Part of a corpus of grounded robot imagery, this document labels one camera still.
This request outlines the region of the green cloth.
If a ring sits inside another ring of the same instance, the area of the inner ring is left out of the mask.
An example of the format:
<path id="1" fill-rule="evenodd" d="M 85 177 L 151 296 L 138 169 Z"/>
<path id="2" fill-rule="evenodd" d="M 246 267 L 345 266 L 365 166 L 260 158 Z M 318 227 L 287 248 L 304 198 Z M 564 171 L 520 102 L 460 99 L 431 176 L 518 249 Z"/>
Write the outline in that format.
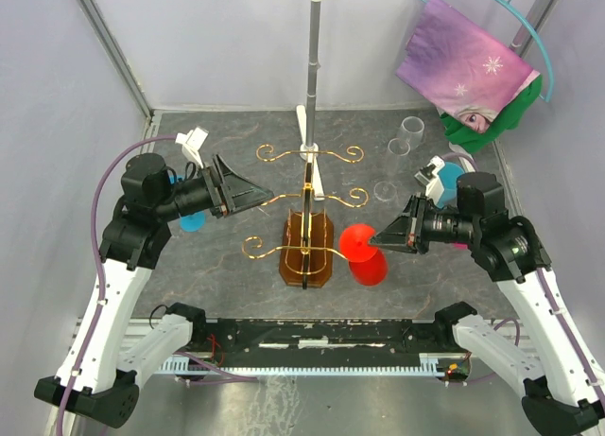
<path id="1" fill-rule="evenodd" d="M 475 154 L 504 131 L 516 129 L 528 108 L 538 99 L 542 90 L 543 77 L 539 75 L 492 120 L 480 116 L 479 124 L 470 127 L 448 113 L 441 113 L 440 120 L 445 128 L 446 139 L 454 146 L 462 147 L 467 153 Z"/>

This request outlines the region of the clear wine glass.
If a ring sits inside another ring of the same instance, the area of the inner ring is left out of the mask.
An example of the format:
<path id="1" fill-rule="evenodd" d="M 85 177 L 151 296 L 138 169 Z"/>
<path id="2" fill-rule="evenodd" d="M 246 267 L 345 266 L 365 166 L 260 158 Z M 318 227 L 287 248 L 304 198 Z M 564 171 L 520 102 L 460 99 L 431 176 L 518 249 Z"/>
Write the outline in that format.
<path id="1" fill-rule="evenodd" d="M 418 116 L 408 116 L 399 126 L 396 138 L 407 143 L 411 150 L 417 149 L 424 140 L 424 122 Z"/>
<path id="2" fill-rule="evenodd" d="M 382 202 L 393 201 L 397 195 L 397 188 L 392 182 L 380 181 L 374 185 L 373 195 Z"/>

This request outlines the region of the grey white clothes stand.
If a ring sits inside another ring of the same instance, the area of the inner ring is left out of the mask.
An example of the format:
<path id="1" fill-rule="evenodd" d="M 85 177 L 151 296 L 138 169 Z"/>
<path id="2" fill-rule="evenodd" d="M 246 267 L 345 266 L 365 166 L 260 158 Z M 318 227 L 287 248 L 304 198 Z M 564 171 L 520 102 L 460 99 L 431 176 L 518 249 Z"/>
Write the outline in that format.
<path id="1" fill-rule="evenodd" d="M 315 142 L 315 121 L 317 107 L 317 83 L 320 47 L 320 13 L 322 0 L 310 0 L 310 26 L 308 45 L 308 64 L 306 78 L 306 101 L 303 105 L 296 107 L 296 115 L 301 135 L 301 145 L 298 151 L 301 159 L 305 162 L 305 176 L 310 179 L 306 185 L 315 191 L 314 197 L 317 201 L 325 199 L 323 191 L 318 156 L 320 150 Z M 524 33 L 517 33 L 513 41 L 513 50 L 520 56 L 524 56 L 531 45 L 536 45 L 544 59 L 547 74 L 547 91 L 542 95 L 542 100 L 548 102 L 553 95 L 555 87 L 555 76 L 552 61 L 542 41 L 538 29 L 542 26 L 549 11 L 556 0 L 535 0 L 529 13 L 524 16 L 515 8 L 511 0 L 493 0 L 503 9 L 508 11 L 521 25 Z"/>

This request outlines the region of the clear wine glass front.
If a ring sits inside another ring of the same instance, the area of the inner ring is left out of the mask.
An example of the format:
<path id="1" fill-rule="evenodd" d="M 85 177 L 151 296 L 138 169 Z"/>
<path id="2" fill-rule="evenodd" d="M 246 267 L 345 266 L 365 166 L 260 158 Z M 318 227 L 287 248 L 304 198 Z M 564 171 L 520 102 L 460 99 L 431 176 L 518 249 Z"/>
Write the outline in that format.
<path id="1" fill-rule="evenodd" d="M 380 181 L 374 185 L 373 195 L 382 202 L 393 201 L 397 195 L 397 188 L 392 182 Z"/>

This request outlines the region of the red wine glass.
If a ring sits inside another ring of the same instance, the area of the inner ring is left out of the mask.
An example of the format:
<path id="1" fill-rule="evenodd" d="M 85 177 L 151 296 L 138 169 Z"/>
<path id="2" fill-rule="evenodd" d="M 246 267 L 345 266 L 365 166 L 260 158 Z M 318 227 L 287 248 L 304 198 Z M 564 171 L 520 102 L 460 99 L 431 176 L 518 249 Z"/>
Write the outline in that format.
<path id="1" fill-rule="evenodd" d="M 388 263 L 383 253 L 370 244 L 376 230 L 367 224 L 348 226 L 340 235 L 339 249 L 346 257 L 355 281 L 365 287 L 379 285 L 388 274 Z"/>

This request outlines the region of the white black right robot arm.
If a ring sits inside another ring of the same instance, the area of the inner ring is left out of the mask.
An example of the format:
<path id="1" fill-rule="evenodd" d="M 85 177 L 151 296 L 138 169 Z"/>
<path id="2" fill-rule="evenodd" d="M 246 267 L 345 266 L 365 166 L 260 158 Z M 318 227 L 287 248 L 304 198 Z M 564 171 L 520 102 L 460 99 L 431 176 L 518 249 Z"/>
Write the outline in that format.
<path id="1" fill-rule="evenodd" d="M 604 432 L 604 370 L 568 313 L 544 244 L 528 218 L 510 217 L 505 192 L 487 172 L 457 179 L 457 205 L 424 195 L 369 240 L 382 250 L 427 253 L 433 243 L 463 244 L 514 308 L 537 354 L 527 356 L 464 303 L 438 312 L 432 329 L 442 351 L 480 357 L 520 397 L 541 435 Z"/>

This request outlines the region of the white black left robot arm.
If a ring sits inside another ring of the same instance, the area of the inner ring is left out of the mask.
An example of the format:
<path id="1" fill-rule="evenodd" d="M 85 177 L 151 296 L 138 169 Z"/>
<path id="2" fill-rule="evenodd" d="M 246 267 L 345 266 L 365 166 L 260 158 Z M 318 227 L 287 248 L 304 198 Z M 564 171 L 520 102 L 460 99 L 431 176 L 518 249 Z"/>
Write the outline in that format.
<path id="1" fill-rule="evenodd" d="M 128 160 L 111 222 L 92 243 L 97 281 L 82 326 L 58 371 L 34 395 L 60 410 L 122 427 L 140 391 L 179 349 L 198 351 L 209 337 L 204 310 L 176 303 L 126 354 L 120 352 L 134 306 L 171 238 L 170 222 L 203 211 L 225 218 L 272 199 L 268 188 L 233 171 L 219 155 L 181 180 L 156 153 Z"/>

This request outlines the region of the magenta wine glass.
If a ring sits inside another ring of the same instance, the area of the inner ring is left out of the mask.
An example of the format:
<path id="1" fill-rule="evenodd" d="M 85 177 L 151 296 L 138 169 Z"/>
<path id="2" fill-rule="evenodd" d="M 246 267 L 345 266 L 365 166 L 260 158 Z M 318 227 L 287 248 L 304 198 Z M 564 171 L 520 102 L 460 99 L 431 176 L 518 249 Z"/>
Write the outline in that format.
<path id="1" fill-rule="evenodd" d="M 458 243 L 458 242 L 453 243 L 452 246 L 455 247 L 458 250 L 463 250 L 463 251 L 467 250 L 467 248 L 468 248 L 466 244 L 464 244 L 464 243 Z"/>

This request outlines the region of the purple frozen print cloth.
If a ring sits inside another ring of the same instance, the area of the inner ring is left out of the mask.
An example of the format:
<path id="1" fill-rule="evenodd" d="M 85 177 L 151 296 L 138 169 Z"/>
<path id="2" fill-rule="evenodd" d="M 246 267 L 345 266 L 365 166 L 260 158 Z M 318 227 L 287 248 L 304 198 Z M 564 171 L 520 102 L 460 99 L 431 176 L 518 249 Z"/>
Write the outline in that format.
<path id="1" fill-rule="evenodd" d="M 542 89 L 540 72 L 443 0 L 423 5 L 396 76 L 480 135 L 526 89 Z"/>

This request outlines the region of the teal clothes hanger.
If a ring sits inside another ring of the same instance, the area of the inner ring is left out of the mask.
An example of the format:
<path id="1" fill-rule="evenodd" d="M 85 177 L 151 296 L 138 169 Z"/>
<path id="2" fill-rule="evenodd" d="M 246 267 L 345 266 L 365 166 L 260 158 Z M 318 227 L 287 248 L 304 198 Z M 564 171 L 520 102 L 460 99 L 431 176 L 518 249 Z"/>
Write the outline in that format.
<path id="1" fill-rule="evenodd" d="M 544 61 L 544 65 L 545 65 L 545 69 L 546 69 L 546 73 L 547 73 L 547 81 L 548 81 L 548 87 L 546 90 L 546 93 L 544 95 L 540 95 L 540 98 L 548 103 L 554 93 L 554 88 L 555 88 L 555 75 L 554 75 L 554 69 L 552 66 L 552 61 L 550 59 L 549 53 L 545 47 L 545 44 L 542 40 L 542 38 L 540 37 L 539 32 L 536 29 L 536 26 L 534 24 L 532 24 L 527 17 L 523 16 L 521 14 L 521 12 L 515 8 L 512 4 L 511 4 L 511 0 L 493 0 L 495 3 L 497 3 L 500 7 L 502 7 L 503 9 L 505 9 L 510 15 L 512 15 L 517 22 L 519 23 L 520 27 L 529 35 L 530 40 L 529 43 L 530 44 L 535 44 L 538 49 L 541 52 L 543 61 Z"/>

